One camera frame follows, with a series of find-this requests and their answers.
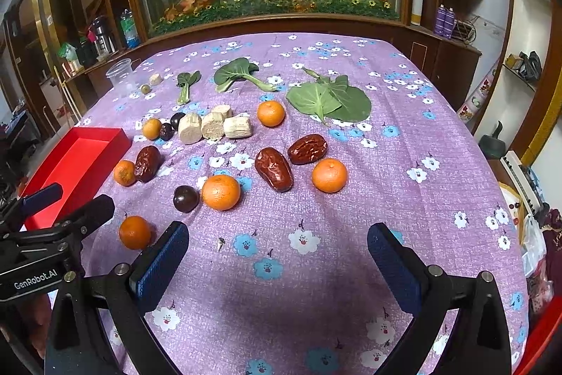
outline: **spray can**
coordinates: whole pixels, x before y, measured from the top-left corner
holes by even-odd
[[[445,15],[445,24],[443,25],[443,37],[445,39],[450,39],[453,35],[453,29],[455,27],[455,12],[453,9],[449,9]]]
[[[433,31],[438,36],[443,35],[443,26],[445,25],[445,16],[447,15],[447,9],[443,7],[443,4],[437,9],[437,14],[435,17],[435,27]]]

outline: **red date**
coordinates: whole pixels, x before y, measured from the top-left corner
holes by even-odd
[[[260,177],[275,191],[284,193],[293,187],[293,173],[289,163],[275,148],[268,147],[260,151],[254,166]]]

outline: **red box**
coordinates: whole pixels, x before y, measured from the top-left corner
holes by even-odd
[[[53,223],[93,199],[132,141],[119,128],[72,128],[53,148],[29,180],[22,196],[57,182],[63,198],[31,216],[27,230]]]

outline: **blue gripper pad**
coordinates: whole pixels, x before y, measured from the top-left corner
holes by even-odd
[[[139,312],[156,309],[188,247],[187,226],[174,221],[158,241],[145,250],[147,253],[143,252],[137,258],[129,285]]]
[[[422,309],[420,283],[403,262],[403,256],[409,257],[408,251],[417,256],[404,248],[384,223],[370,227],[367,247],[402,311],[417,316]]]

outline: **clear plastic cup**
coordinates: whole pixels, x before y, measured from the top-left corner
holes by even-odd
[[[106,77],[110,79],[119,98],[127,97],[141,86],[137,78],[138,73],[133,73],[133,67],[131,67],[131,60],[129,58],[122,59],[113,65],[106,72]]]

